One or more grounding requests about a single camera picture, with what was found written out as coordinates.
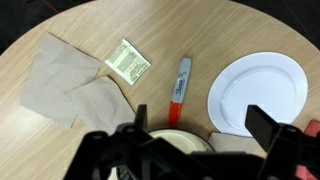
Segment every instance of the marker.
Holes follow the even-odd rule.
[[[170,103],[170,109],[169,109],[169,127],[170,128],[175,128],[179,120],[184,95],[187,89],[190,71],[191,71],[191,59],[188,57],[182,58],[176,84],[173,90],[172,100]]]

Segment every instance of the paper plate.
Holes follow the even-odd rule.
[[[256,104],[277,122],[290,124],[306,101],[303,69],[288,56],[255,53],[238,59],[214,81],[208,113],[222,133],[251,136],[244,125],[247,106]]]

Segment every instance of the orange object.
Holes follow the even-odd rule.
[[[182,103],[170,103],[169,109],[169,128],[175,128],[176,124],[178,123],[180,117],[180,111],[182,108]]]

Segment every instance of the napkin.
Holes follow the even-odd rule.
[[[91,82],[100,64],[96,59],[45,33],[22,94],[21,105],[64,127],[71,127],[77,112],[65,93]]]
[[[108,77],[76,88],[66,94],[80,120],[92,130],[113,134],[119,124],[133,122],[134,112],[117,84]]]
[[[258,142],[253,138],[215,132],[211,133],[208,141],[217,152],[244,151],[253,153],[259,147]]]

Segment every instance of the round table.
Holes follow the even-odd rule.
[[[37,46],[49,32],[82,52],[104,61],[127,39],[152,66],[130,86],[102,65],[133,109],[148,105],[148,123],[166,123],[169,103],[183,56],[192,71],[179,127],[208,137],[217,131],[207,113],[207,97],[218,74],[245,55],[273,51],[290,56],[304,69],[309,92],[293,122],[304,129],[320,119],[320,52],[278,20],[224,0],[100,0],[41,23],[0,57],[0,179],[61,179],[88,129],[78,120],[64,129],[19,105]]]

